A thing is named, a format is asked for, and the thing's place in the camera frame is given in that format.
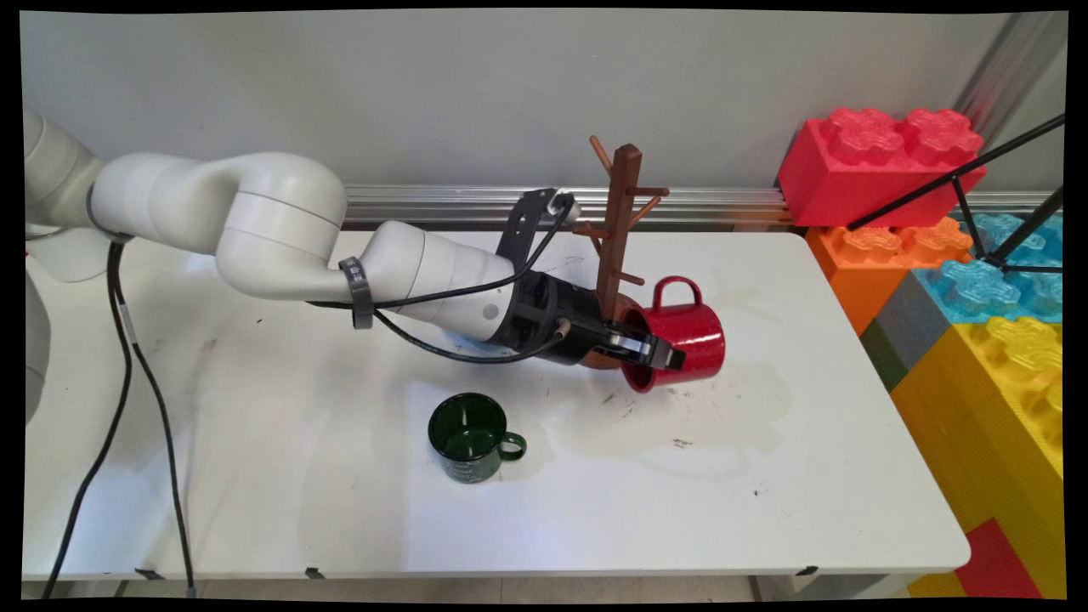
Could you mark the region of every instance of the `white wall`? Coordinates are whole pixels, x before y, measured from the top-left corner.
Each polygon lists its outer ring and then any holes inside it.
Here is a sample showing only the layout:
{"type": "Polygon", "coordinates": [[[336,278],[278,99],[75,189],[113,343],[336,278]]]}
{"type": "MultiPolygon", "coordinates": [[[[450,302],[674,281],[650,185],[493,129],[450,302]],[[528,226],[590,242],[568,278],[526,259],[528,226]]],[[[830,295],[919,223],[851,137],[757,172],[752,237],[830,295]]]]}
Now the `white wall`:
{"type": "Polygon", "coordinates": [[[21,13],[24,102],[101,156],[280,149],[348,183],[771,186],[839,106],[944,108],[1005,14],[21,13]]]}
{"type": "MultiPolygon", "coordinates": [[[[1005,128],[993,138],[994,145],[1015,138],[1065,112],[1067,60],[1066,45],[1039,77],[1005,128]]],[[[1064,159],[1065,127],[1062,126],[988,163],[986,178],[975,188],[1051,192],[1062,184],[1064,159]]]]}

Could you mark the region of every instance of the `white robotic arm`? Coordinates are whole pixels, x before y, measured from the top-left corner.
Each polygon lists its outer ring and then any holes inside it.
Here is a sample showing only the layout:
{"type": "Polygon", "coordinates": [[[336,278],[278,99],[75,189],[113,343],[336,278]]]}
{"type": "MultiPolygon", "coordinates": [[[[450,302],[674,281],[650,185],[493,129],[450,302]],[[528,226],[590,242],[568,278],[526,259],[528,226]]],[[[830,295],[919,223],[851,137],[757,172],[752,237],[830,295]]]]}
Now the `white robotic arm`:
{"type": "MultiPolygon", "coordinates": [[[[324,166],[281,152],[211,162],[134,154],[103,162],[25,109],[23,135],[28,223],[94,225],[119,238],[137,236],[214,255],[223,280],[254,297],[353,303],[351,266],[346,274],[330,261],[347,196],[324,166]]],[[[496,254],[386,221],[356,265],[366,276],[369,301],[521,356],[574,364],[597,351],[679,369],[682,352],[645,330],[604,320],[592,291],[529,269],[527,256],[545,212],[556,222],[574,221],[578,205],[561,191],[527,192],[496,254]],[[495,286],[480,287],[491,283],[495,286]],[[450,290],[462,291],[434,295],[450,290]]],[[[383,321],[429,351],[461,358],[383,321]]]]}
{"type": "MultiPolygon", "coordinates": [[[[89,227],[215,255],[234,289],[264,299],[348,303],[330,257],[347,207],[339,179],[295,155],[198,162],[134,154],[104,162],[62,128],[23,111],[28,222],[89,227]],[[89,207],[87,193],[90,195],[89,207]]],[[[509,277],[509,259],[390,221],[360,257],[374,301],[416,297],[509,277]]],[[[494,289],[393,311],[486,340],[510,291],[494,289]]]]}

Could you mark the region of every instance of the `wooden mug tree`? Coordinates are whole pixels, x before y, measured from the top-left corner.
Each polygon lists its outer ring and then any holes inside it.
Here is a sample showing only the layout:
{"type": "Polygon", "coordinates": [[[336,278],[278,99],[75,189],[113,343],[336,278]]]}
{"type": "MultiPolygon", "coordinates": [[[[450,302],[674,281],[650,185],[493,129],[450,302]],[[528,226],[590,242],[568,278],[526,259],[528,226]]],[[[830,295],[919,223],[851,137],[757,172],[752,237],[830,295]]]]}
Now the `wooden mug tree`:
{"type": "MultiPolygon", "coordinates": [[[[597,264],[597,299],[601,302],[601,315],[606,320],[618,320],[634,302],[619,292],[619,282],[642,286],[643,279],[623,271],[623,253],[627,250],[627,234],[642,220],[662,198],[669,195],[667,187],[640,187],[639,171],[642,168],[642,151],[631,144],[616,149],[611,161],[601,140],[590,136],[601,166],[608,173],[608,206],[605,210],[604,229],[593,228],[589,221],[574,228],[572,233],[589,236],[599,259],[597,264]],[[636,196],[651,197],[638,212],[634,212],[636,196]]],[[[582,365],[597,369],[614,369],[619,362],[599,353],[591,352],[582,365]]]]}

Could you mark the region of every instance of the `floor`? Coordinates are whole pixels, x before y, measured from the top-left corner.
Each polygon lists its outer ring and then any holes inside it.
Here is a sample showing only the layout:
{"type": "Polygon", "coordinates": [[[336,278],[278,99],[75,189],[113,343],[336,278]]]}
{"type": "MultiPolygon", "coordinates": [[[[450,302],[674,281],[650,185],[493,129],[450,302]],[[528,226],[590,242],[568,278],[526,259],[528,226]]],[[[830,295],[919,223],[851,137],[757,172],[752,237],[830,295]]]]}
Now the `floor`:
{"type": "MultiPolygon", "coordinates": [[[[36,599],[44,583],[23,583],[36,599]]],[[[745,576],[636,578],[404,578],[373,580],[199,580],[207,599],[393,603],[690,603],[753,601],[745,576]]],[[[181,580],[62,583],[63,597],[185,597],[181,580]]],[[[895,597],[910,597],[906,591],[895,597]]]]}

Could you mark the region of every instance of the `red mug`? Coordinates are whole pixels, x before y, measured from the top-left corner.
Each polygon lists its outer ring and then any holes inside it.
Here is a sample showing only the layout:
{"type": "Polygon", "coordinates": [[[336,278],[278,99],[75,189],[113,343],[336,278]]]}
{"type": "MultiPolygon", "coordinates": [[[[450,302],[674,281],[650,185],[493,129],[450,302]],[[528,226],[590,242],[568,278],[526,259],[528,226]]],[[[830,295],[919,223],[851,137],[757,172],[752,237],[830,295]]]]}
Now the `red mug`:
{"type": "Polygon", "coordinates": [[[643,329],[665,339],[687,356],[679,370],[654,369],[650,366],[622,364],[623,378],[631,389],[646,393],[655,384],[672,384],[688,380],[710,378],[718,374],[726,360],[726,334],[721,321],[709,306],[703,304],[698,285],[683,277],[665,277],[654,287],[654,306],[643,308],[635,304],[620,317],[625,323],[643,329]],[[693,304],[662,306],[662,292],[672,282],[684,282],[695,296],[693,304]]]}

